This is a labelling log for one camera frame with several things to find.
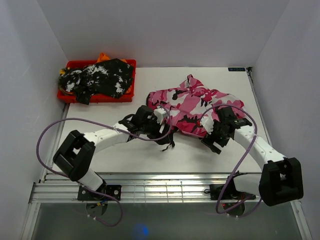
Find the pink camouflage trousers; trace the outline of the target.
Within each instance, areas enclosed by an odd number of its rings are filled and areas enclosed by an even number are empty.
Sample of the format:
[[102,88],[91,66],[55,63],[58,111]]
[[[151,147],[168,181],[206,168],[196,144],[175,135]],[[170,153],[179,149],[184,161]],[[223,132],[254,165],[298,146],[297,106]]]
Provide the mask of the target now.
[[146,97],[146,105],[149,108],[154,110],[161,105],[169,110],[172,128],[168,139],[171,147],[175,146],[173,136],[176,132],[203,139],[207,132],[200,124],[202,114],[205,110],[221,104],[232,105],[237,118],[245,116],[239,110],[245,108],[240,99],[232,94],[207,88],[191,74],[178,87],[150,92]]

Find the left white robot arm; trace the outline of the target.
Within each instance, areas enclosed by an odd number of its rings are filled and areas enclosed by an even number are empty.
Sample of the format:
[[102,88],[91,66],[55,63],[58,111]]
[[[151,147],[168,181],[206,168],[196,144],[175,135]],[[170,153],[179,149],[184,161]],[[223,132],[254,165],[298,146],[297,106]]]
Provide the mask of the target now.
[[113,126],[81,133],[71,131],[53,156],[54,164],[73,182],[88,189],[88,193],[100,200],[106,195],[106,182],[90,168],[94,154],[111,146],[140,139],[156,142],[158,145],[171,143],[172,129],[170,112],[163,106],[151,109],[146,105],[136,113],[125,116]]

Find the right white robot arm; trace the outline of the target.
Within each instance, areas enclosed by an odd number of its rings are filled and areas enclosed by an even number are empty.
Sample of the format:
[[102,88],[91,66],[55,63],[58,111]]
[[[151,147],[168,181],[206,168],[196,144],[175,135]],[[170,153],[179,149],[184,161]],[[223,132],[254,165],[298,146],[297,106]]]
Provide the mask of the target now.
[[[226,193],[237,199],[243,193],[259,196],[267,206],[275,206],[304,196],[302,166],[295,157],[288,158],[275,150],[267,141],[258,136],[258,127],[254,119],[245,114],[238,118],[235,107],[222,104],[213,107],[217,119],[212,119],[205,111],[199,123],[206,130],[201,140],[212,152],[220,154],[229,140],[233,140],[245,149],[245,153],[236,164],[222,187],[218,201]],[[260,174],[240,173],[238,168],[250,155],[261,169]]]

